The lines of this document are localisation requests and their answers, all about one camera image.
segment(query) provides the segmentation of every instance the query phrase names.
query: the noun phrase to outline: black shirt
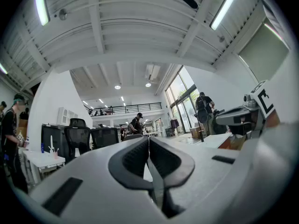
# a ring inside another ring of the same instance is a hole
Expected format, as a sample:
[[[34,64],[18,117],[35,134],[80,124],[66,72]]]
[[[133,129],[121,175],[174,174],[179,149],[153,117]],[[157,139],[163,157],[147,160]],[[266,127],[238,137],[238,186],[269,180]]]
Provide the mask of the black shirt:
[[[17,144],[5,137],[5,135],[13,135],[16,137],[17,133],[17,117],[12,108],[6,111],[2,120],[1,129],[1,146],[4,148],[4,152],[7,155],[15,155],[18,148]]]
[[[206,102],[206,112],[208,114],[213,113],[212,108],[210,106],[210,103],[212,102],[211,98],[209,96],[198,97],[197,100],[196,100],[196,103],[198,103],[198,100],[200,100],[200,98],[202,98],[202,100]]]
[[[141,124],[140,124],[140,122],[137,118],[134,118],[132,120],[131,124],[134,127],[134,129],[137,130],[137,132],[134,132],[134,134],[137,134],[137,133],[142,134],[142,127],[141,127]]]
[[[26,112],[22,112],[22,113],[20,114],[20,119],[28,120],[28,118],[29,118],[28,113],[26,113]]]

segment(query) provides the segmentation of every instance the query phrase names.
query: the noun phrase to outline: pants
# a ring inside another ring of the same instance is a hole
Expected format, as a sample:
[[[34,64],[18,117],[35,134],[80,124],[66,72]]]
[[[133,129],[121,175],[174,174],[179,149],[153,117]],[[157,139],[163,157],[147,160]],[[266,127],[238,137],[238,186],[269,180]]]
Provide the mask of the pants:
[[[15,156],[9,155],[8,158],[9,160],[6,160],[6,164],[10,172],[11,179],[13,180],[14,186],[16,188],[21,189],[25,193],[28,193],[28,187],[27,187],[25,176],[21,169],[21,163],[20,163],[18,151],[16,152]]]
[[[216,134],[214,132],[213,125],[212,125],[213,119],[214,119],[213,114],[208,114],[207,115],[207,122],[204,124],[204,130],[205,130],[206,137],[209,136],[209,135],[215,135]]]

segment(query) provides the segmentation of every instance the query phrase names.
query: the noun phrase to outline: fluorescent light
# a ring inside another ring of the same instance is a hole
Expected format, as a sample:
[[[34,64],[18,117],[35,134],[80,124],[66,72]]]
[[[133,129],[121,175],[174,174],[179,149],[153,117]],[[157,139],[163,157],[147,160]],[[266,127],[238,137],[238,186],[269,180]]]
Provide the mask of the fluorescent light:
[[[36,0],[36,8],[42,26],[46,25],[50,21],[46,1]]]
[[[281,36],[272,28],[270,27],[268,24],[265,23],[265,26],[279,39],[282,41]]]
[[[0,63],[0,69],[1,71],[3,71],[4,74],[7,74],[7,71],[6,69],[2,66],[2,64]]]
[[[248,66],[248,64],[243,60],[243,58],[241,57],[241,56],[239,56],[241,59],[242,59],[242,61]]]
[[[221,23],[223,17],[225,16],[226,12],[228,11],[230,5],[232,5],[234,0],[225,0],[224,4],[222,4],[220,8],[220,12],[217,12],[216,17],[211,23],[211,28],[216,30],[219,24]]]

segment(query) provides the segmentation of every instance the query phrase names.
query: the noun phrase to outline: black mesh chair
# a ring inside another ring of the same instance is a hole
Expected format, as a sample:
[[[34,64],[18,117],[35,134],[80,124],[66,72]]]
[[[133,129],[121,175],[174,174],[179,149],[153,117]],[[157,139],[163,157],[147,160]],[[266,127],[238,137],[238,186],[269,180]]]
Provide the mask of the black mesh chair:
[[[124,141],[133,140],[133,139],[142,138],[142,137],[143,136],[141,134],[130,134],[124,138]]]
[[[75,158],[76,148],[80,155],[90,151],[90,128],[88,127],[64,127],[64,135],[69,146],[69,157]]]
[[[72,127],[86,127],[84,119],[72,118],[70,119],[70,126]]]
[[[96,128],[91,130],[93,149],[118,143],[117,128]]]

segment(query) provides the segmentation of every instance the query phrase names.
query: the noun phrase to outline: black rubber strip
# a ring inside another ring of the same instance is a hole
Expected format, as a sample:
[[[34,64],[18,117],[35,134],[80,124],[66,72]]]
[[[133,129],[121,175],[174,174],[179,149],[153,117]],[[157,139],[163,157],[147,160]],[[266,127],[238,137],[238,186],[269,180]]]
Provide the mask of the black rubber strip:
[[[78,178],[69,178],[44,204],[43,207],[49,212],[59,216],[67,203],[76,193],[82,184],[82,180]]]
[[[219,156],[219,155],[215,155],[212,159],[220,161],[220,162],[224,162],[224,163],[229,163],[229,164],[233,164],[235,161],[235,159],[233,159],[233,158],[228,158],[228,157]]]

